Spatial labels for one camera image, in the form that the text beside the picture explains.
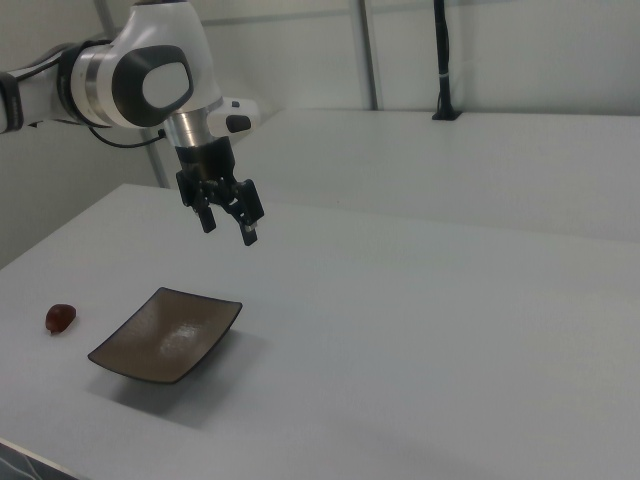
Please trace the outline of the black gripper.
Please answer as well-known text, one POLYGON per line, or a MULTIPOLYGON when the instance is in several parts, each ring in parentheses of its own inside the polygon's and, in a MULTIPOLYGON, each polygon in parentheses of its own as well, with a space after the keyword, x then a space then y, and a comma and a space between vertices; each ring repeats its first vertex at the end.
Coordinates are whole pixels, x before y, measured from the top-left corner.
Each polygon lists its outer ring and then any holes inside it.
POLYGON ((176 180, 182 203, 194 211, 203 231, 210 233, 216 228, 204 184, 222 192, 225 196, 222 207, 239 225, 244 245, 253 245, 258 240, 256 228, 264 217, 264 208, 254 182, 235 179, 235 157, 229 138, 175 150, 181 165, 176 180))

